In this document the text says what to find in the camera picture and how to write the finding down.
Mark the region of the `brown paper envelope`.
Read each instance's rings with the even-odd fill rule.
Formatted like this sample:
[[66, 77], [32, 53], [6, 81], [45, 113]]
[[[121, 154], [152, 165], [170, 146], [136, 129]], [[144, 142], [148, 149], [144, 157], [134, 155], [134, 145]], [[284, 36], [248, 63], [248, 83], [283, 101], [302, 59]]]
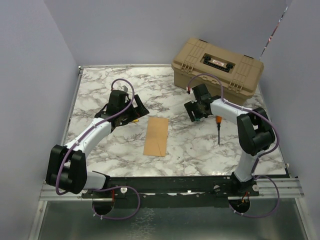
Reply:
[[169, 119], [149, 117], [143, 154], [146, 156], [165, 157], [167, 152]]

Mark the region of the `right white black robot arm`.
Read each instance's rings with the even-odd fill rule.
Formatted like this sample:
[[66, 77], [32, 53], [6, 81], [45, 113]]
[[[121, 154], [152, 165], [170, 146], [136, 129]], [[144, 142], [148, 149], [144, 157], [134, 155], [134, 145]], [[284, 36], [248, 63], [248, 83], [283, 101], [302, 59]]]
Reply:
[[192, 92], [195, 100], [184, 104], [192, 122], [213, 115], [224, 118], [237, 126], [242, 153], [238, 166], [231, 174], [229, 189], [234, 195], [240, 196], [254, 181], [254, 172], [259, 157], [276, 140], [267, 113], [261, 107], [244, 108], [222, 99], [219, 95], [212, 96], [203, 83], [193, 87]]

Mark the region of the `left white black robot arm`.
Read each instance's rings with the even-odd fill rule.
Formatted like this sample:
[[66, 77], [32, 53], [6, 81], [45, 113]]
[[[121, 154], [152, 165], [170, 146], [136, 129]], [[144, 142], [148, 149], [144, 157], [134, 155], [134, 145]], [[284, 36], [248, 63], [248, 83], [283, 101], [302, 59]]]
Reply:
[[123, 90], [113, 90], [108, 103], [95, 114], [90, 125], [66, 145], [55, 145], [49, 156], [45, 182], [57, 190], [79, 194], [93, 190], [106, 197], [111, 190], [110, 176], [87, 170], [87, 157], [115, 128], [144, 117], [149, 111], [136, 94], [132, 99]]

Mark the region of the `tan plastic tool case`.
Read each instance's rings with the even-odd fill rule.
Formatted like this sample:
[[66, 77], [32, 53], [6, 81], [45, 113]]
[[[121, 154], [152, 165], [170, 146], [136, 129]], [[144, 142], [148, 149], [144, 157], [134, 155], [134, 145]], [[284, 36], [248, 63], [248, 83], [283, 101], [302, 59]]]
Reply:
[[264, 70], [253, 57], [196, 38], [188, 39], [171, 67], [175, 86], [186, 89], [192, 77], [211, 74], [221, 81], [224, 98], [240, 106], [253, 97]]

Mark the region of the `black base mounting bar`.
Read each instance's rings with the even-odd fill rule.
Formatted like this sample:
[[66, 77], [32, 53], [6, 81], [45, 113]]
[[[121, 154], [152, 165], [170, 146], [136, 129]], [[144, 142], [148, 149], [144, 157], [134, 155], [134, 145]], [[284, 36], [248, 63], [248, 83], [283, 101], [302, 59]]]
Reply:
[[227, 208], [229, 198], [241, 199], [246, 193], [259, 196], [258, 183], [237, 183], [222, 176], [112, 177], [106, 188], [88, 190], [81, 196], [99, 206], [114, 204], [118, 209], [141, 208]]

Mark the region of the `metal sheet front shelf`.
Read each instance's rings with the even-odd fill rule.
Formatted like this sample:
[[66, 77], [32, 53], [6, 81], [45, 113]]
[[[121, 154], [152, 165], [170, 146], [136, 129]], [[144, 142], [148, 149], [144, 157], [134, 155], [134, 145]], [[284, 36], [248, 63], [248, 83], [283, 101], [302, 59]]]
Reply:
[[90, 202], [50, 202], [41, 240], [305, 240], [293, 199], [266, 218], [246, 218], [229, 208], [143, 208], [126, 220], [95, 216]]

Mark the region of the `orange handled screwdriver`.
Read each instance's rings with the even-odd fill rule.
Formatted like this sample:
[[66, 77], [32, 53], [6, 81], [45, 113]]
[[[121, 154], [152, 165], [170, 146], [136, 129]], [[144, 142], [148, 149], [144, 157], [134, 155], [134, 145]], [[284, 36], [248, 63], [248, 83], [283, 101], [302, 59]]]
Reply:
[[218, 132], [218, 145], [220, 145], [220, 132], [221, 132], [221, 123], [222, 123], [222, 117], [216, 116], [216, 125], [217, 125], [217, 132]]

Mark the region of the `aluminium table frame rail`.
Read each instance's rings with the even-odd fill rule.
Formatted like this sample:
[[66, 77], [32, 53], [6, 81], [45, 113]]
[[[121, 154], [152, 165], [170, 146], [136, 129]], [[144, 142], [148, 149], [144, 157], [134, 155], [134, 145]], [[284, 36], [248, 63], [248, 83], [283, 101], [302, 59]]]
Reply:
[[[239, 144], [237, 125], [222, 118], [220, 145], [216, 116], [191, 122], [184, 104], [194, 101], [193, 94], [174, 85], [174, 72], [169, 65], [145, 64], [138, 66], [85, 67], [80, 75], [76, 97], [71, 111], [64, 146], [78, 137], [93, 121], [95, 115], [109, 102], [111, 92], [128, 88], [128, 96], [139, 95], [149, 114], [139, 122], [116, 127], [91, 151], [86, 158], [86, 169], [113, 177], [205, 177], [231, 176], [236, 170], [242, 148]], [[144, 155], [144, 145], [149, 117], [168, 119], [166, 155]], [[243, 218], [267, 218], [274, 214], [282, 200], [301, 194], [296, 178], [285, 174], [280, 151], [274, 144], [266, 155], [258, 158], [253, 180], [257, 181], [259, 196], [241, 199], [228, 198], [228, 208]], [[89, 189], [99, 192], [115, 188]], [[44, 216], [50, 202], [89, 202], [93, 214], [103, 220], [124, 221], [134, 217], [141, 209], [177, 208], [116, 208], [113, 203], [99, 206], [78, 194], [58, 190], [46, 182], [40, 200], [46, 202]]]

